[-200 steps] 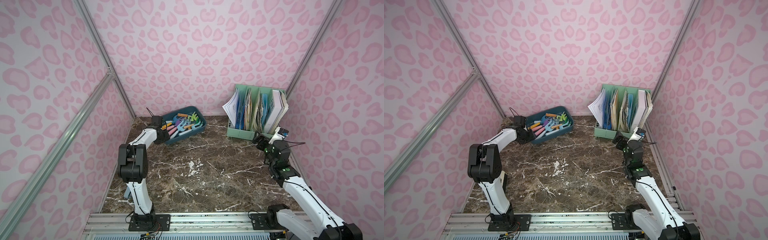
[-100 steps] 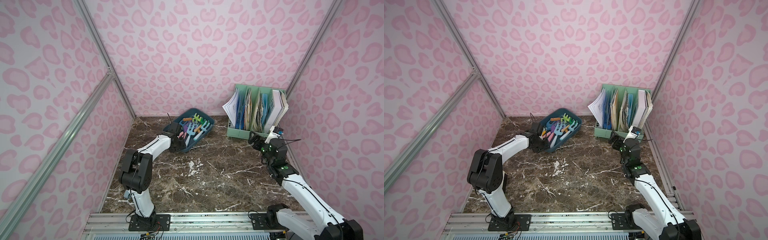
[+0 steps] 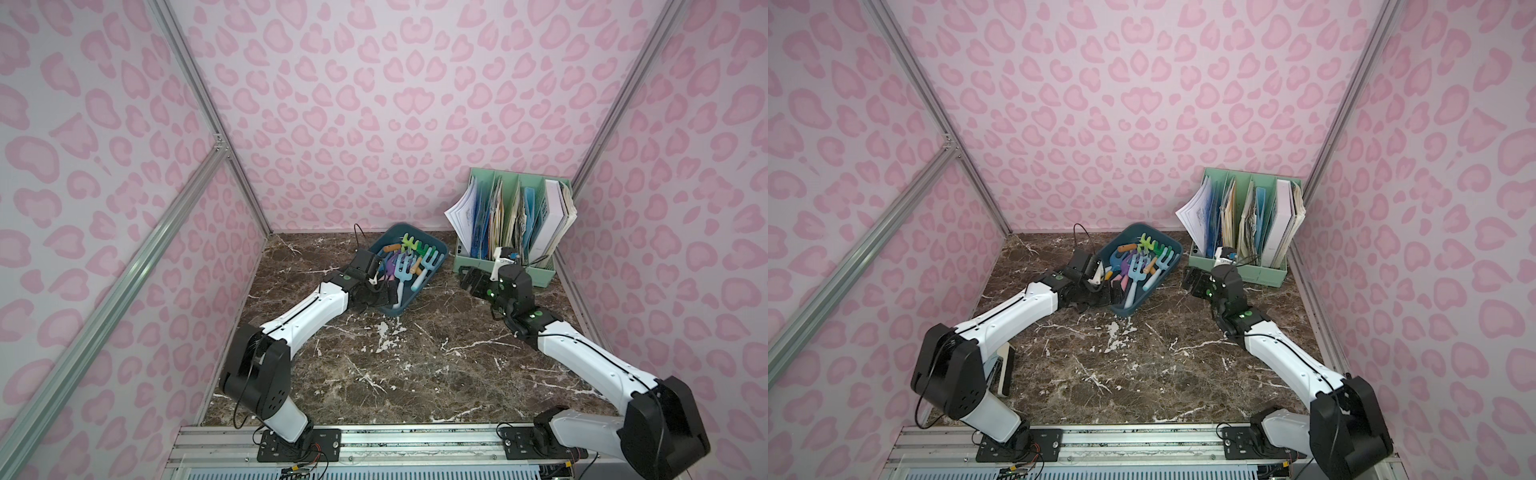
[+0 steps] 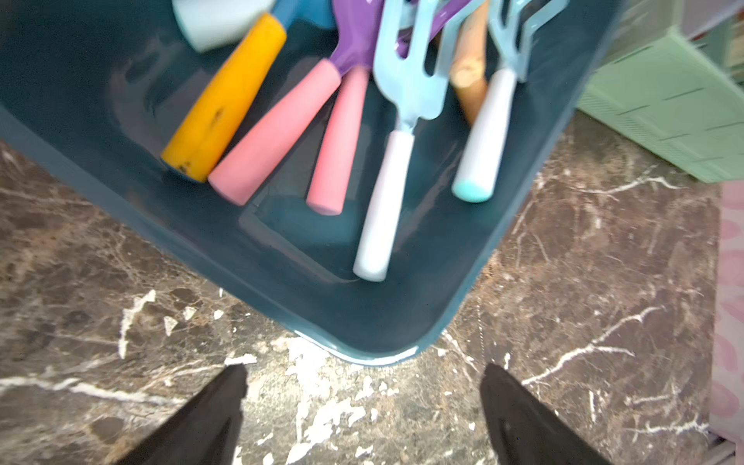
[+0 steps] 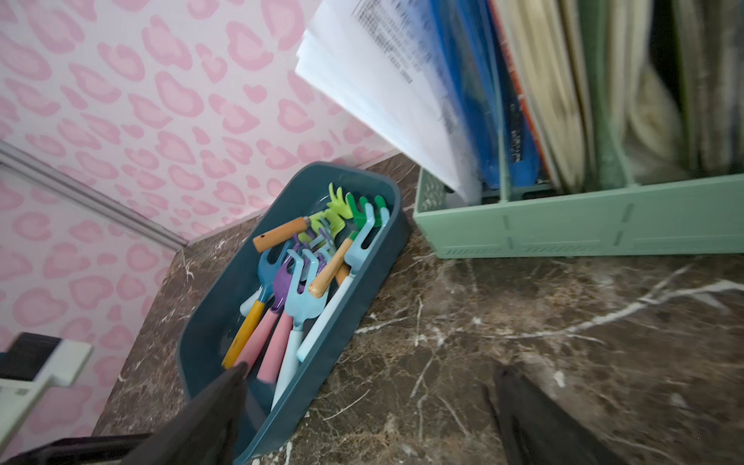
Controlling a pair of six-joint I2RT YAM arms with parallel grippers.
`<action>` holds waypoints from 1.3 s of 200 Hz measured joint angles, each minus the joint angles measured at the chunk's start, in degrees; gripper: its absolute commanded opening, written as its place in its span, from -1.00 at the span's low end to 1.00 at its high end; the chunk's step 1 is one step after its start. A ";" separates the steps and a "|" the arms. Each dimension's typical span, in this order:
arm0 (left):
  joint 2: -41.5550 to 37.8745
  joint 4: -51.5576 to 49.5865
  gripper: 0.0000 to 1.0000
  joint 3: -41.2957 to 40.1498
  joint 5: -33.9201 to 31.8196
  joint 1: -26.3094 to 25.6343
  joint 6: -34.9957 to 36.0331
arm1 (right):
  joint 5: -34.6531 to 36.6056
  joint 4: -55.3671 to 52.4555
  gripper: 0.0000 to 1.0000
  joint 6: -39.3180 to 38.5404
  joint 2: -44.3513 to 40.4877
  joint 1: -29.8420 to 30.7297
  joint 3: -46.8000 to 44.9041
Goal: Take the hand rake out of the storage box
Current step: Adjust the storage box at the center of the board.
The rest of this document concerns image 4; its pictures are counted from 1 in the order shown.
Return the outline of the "blue rake yellow handle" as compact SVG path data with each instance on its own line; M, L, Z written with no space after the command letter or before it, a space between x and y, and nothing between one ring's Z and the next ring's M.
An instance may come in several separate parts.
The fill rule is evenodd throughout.
M329 1L174 1L172 9L196 52L236 44L161 154L174 172L205 182L284 47L290 26L307 21L333 30L336 22Z

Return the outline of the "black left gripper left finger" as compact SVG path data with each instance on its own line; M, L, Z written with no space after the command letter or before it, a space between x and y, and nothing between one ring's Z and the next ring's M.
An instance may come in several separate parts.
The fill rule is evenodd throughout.
M231 365L152 434L120 464L231 464L242 426L241 403L247 370Z

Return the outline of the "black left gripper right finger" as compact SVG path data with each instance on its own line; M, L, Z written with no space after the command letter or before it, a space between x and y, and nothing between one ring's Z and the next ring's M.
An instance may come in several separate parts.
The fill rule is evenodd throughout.
M503 367L486 366L480 396L490 444L499 463L608 463Z

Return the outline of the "light blue rake white handle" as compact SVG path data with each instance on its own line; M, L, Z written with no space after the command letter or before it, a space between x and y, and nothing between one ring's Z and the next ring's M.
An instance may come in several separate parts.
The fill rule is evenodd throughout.
M441 114L461 23L480 8L482 2L457 1L455 5L458 11L443 27L431 76L425 72L424 64L434 36L437 3L418 2L411 42L404 58L396 48L404 3L387 1L384 5L373 75L380 92L395 105L397 117L387 140L353 266L354 274L366 281L386 279L415 143L415 127L419 119L433 120Z

